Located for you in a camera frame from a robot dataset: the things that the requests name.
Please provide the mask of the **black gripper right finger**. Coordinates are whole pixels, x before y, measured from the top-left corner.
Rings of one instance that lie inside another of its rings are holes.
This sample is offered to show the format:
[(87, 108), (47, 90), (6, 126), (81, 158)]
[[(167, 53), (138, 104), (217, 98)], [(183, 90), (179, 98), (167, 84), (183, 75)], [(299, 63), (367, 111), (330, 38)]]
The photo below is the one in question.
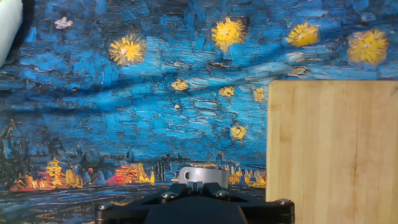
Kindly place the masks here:
[(286, 198), (266, 202), (218, 183), (203, 182), (195, 184), (195, 195), (212, 200), (199, 206), (205, 223), (295, 223), (295, 205)]

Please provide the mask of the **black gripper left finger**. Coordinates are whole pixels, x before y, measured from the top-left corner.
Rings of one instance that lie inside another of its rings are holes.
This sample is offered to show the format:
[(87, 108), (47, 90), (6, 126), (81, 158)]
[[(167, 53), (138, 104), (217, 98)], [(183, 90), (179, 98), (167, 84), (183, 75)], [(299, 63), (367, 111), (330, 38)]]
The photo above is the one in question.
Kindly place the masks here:
[(196, 184), (172, 184), (168, 189), (146, 196), (127, 205), (99, 204), (95, 209), (95, 224), (143, 223), (149, 211), (158, 205), (196, 194)]

